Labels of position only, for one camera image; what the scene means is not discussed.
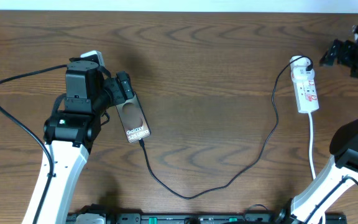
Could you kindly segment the smartphone with Galaxy screen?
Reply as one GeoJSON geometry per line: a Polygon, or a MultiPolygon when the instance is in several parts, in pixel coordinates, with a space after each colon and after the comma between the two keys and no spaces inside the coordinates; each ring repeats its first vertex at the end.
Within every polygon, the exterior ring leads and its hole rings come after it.
{"type": "Polygon", "coordinates": [[[132,99],[117,105],[116,109],[129,143],[151,135],[150,127],[136,94],[132,99]]]}

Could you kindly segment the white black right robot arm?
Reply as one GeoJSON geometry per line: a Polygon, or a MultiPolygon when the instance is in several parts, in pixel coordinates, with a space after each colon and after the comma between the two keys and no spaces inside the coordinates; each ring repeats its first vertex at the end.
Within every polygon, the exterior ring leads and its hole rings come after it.
{"type": "MultiPolygon", "coordinates": [[[[354,41],[334,40],[320,59],[321,66],[333,63],[351,69],[358,78],[358,36],[354,41]]],[[[340,127],[331,140],[330,158],[324,169],[313,173],[313,181],[288,202],[276,223],[321,223],[326,210],[351,186],[358,185],[358,119],[340,127]]]]}

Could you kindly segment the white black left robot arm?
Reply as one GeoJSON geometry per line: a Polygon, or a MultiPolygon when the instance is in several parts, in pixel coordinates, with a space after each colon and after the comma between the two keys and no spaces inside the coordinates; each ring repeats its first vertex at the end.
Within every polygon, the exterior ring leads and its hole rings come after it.
{"type": "Polygon", "coordinates": [[[68,64],[66,93],[44,124],[46,154],[24,223],[65,223],[75,186],[93,142],[112,106],[134,97],[129,75],[112,77],[103,63],[76,59],[68,64]]]}

